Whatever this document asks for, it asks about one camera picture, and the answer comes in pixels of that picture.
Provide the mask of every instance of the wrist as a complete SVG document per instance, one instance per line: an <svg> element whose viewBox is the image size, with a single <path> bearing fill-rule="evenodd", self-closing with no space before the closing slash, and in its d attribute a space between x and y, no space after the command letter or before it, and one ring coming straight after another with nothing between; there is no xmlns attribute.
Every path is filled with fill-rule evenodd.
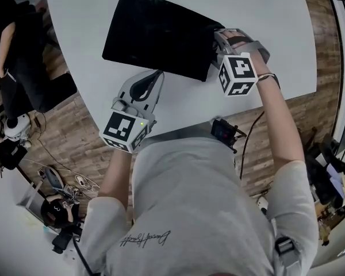
<svg viewBox="0 0 345 276"><path fill-rule="evenodd" d="M258 80L257 87L260 88L260 87L272 86L273 84L275 84L279 88L279 84L275 80L275 78L273 76L269 76L268 78Z"/></svg>
<svg viewBox="0 0 345 276"><path fill-rule="evenodd" d="M132 154L128 151L118 149L118 150L114 150L113 156L119 156L120 158L128 158L132 156Z"/></svg>
<svg viewBox="0 0 345 276"><path fill-rule="evenodd" d="M257 76L264 75L264 74L272 74L270 69L264 64L263 66L260 67L254 67Z"/></svg>

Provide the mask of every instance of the white box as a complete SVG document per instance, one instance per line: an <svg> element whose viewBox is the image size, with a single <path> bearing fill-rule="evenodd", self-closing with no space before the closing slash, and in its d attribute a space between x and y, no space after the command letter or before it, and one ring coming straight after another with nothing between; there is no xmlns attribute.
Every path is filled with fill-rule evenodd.
<svg viewBox="0 0 345 276"><path fill-rule="evenodd" d="M148 134L149 123L144 118L110 109L99 136L107 145L133 153Z"/></svg>
<svg viewBox="0 0 345 276"><path fill-rule="evenodd" d="M250 54L224 56L217 79L225 96L248 95L258 82Z"/></svg>

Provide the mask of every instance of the wire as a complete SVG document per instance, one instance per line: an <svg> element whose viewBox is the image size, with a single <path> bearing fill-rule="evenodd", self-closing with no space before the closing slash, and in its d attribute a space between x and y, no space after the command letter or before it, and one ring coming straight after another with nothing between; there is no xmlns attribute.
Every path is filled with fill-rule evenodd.
<svg viewBox="0 0 345 276"><path fill-rule="evenodd" d="M249 137L251 136L251 133L253 131L253 128L255 124L259 121L259 119L265 114L265 112L262 112L259 117L253 122L251 129L249 130L248 136L246 138L246 142L244 143L244 148L243 148L243 155L241 156L241 169L240 169L240 180L242 179L243 176L243 167L244 167L244 156L246 154L246 149L247 149L247 144Z"/></svg>
<svg viewBox="0 0 345 276"><path fill-rule="evenodd" d="M91 197L89 197L87 194L85 194L84 192L82 192L82 195L84 195L85 197L87 197L89 200L92 200Z"/></svg>
<svg viewBox="0 0 345 276"><path fill-rule="evenodd" d="M84 267L86 268L86 271L87 271L88 275L89 276L95 275L95 274L93 274L90 266L88 265L87 261L85 260L84 256L82 255L81 250L78 247L78 243L75 240L75 236L73 236L73 244L74 244L74 247L75 247L75 249L76 249L76 251L77 251L77 253L79 255L80 260L82 261Z"/></svg>
<svg viewBox="0 0 345 276"><path fill-rule="evenodd" d="M27 160L27 161L32 162L32 163L40 164L40 165L43 166L43 167L47 167L47 166L45 166L44 164L39 163L39 162L37 162L37 161L35 161L35 160L32 160L32 159L25 159L25 158L23 158L22 160ZM75 178L75 180L76 180L76 181L79 183L79 185L81 185L84 189L86 189L86 190L88 190L88 191L91 191L91 192L93 192L94 194L98 194L98 191L97 191L97 190L94 190L93 187L99 188L99 185L98 185L96 182L94 182L93 180L91 180L90 178L84 176L83 174L78 173L78 172L73 171L73 170L70 170L70 169L68 169L68 168L55 168L54 170L56 170L56 171L68 171L68 172L72 172L72 173L76 174L76 176L79 175L79 176L83 177L83 178L86 179L87 181L90 181L91 183L93 183L93 185L91 186L91 189L88 189L88 188L84 187L81 183L78 182L77 178Z"/></svg>
<svg viewBox="0 0 345 276"><path fill-rule="evenodd" d="M61 165L61 166L63 167L63 168L56 168L55 170L56 170L56 171L69 171L69 172L72 172L72 173L76 174L75 180L78 182L78 184L79 184L81 187L83 187L83 188L86 189L86 190L89 190L89 191L93 192L94 194L98 194L98 190L94 190L94 187L99 188L99 185L98 185L96 182L94 182L94 181L91 180L90 178L84 176L83 174L81 174L81 173L79 173L79 172L76 172L76 171L73 171L73 170L71 170L70 168L64 166L64 165L63 165L62 163L60 163L56 158L53 157L53 155L47 150L47 148L45 147L45 145L42 143L42 141L40 140L40 137L41 137L42 134L46 131L46 128L47 128L47 120L46 120L45 114L43 114L43 113L41 113L41 114L43 115L43 117L44 117L44 119L45 119L45 128L44 128L43 131L42 131L41 128L40 128L41 131L35 131L36 133L39 133L39 134L40 134L40 136L37 138L37 141L40 142L40 144L41 144L42 147L47 151L47 153L49 154L49 156L51 156L51 158L52 158L56 163L58 163L59 165ZM28 161L30 161L30 162L40 164L40 165L42 165L43 167L47 167L47 166L45 166L44 164L39 163L39 162L36 162L35 160L32 160L32 159L24 159L24 160L28 160ZM90 188L87 188L86 186L82 185L82 184L78 181L78 179L76 178L77 175L83 177L85 180L91 182L93 185L89 185L89 183L88 183L87 185L89 185Z"/></svg>

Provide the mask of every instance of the person in black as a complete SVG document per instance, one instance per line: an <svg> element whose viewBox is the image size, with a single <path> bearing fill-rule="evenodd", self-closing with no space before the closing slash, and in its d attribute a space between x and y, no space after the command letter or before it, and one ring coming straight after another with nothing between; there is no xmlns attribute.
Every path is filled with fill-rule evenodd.
<svg viewBox="0 0 345 276"><path fill-rule="evenodd" d="M27 10L14 0L0 0L0 85L10 120L33 109L47 112L76 93L70 74L49 79L42 15Z"/></svg>
<svg viewBox="0 0 345 276"><path fill-rule="evenodd" d="M79 205L69 204L61 194L46 197L41 206L41 215L46 226L63 229L76 226Z"/></svg>

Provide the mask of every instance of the hand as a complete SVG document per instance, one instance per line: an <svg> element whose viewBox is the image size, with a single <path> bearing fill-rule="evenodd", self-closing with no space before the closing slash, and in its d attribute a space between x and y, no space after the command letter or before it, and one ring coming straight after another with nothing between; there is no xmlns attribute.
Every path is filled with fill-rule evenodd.
<svg viewBox="0 0 345 276"><path fill-rule="evenodd" d="M68 212L71 212L72 207L73 207L73 205L67 204L67 206L65 208Z"/></svg>
<svg viewBox="0 0 345 276"><path fill-rule="evenodd" d="M0 67L0 78L3 78L6 75L4 68Z"/></svg>
<svg viewBox="0 0 345 276"><path fill-rule="evenodd" d="M224 35L224 37L226 37L226 39L231 38L231 37L236 37L236 36L244 37L243 34L241 34L239 32L235 32L233 30L232 31L225 30L225 31L223 31L222 35ZM232 46L232 48L237 48L237 47L242 46L244 44L246 44L246 42L240 42L240 43L234 44ZM254 69L255 69L257 75L263 75L263 74L270 72L269 68L265 64L265 61L263 60L262 55L259 53L259 51L252 52L251 53L251 59L252 59Z"/></svg>

